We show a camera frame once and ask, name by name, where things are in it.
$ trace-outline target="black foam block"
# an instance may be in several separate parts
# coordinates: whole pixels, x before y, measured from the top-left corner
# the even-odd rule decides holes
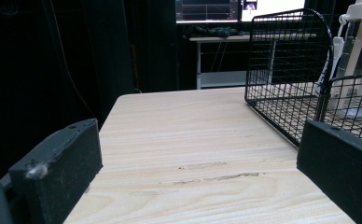
[[[32,223],[63,223],[102,167],[97,120],[87,119],[50,135],[9,174]]]
[[[298,168],[356,223],[362,223],[362,139],[307,120]]]

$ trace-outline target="wire mesh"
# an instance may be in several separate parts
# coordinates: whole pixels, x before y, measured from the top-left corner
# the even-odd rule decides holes
[[[305,120],[321,114],[316,87],[320,77],[329,79],[331,39],[325,19],[310,9],[257,16],[251,24],[244,98],[297,146]]]
[[[334,78],[329,87],[321,120],[362,138],[362,75]]]

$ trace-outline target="wood grain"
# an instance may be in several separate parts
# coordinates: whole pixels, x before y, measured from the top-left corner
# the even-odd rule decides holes
[[[244,88],[125,95],[66,223],[353,223],[296,168]]]

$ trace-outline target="computer monitor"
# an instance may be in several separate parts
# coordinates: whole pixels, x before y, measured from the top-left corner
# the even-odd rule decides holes
[[[288,11],[305,6],[305,0],[241,0],[241,21],[251,21],[253,17]]]
[[[175,0],[177,23],[237,22],[240,0]]]

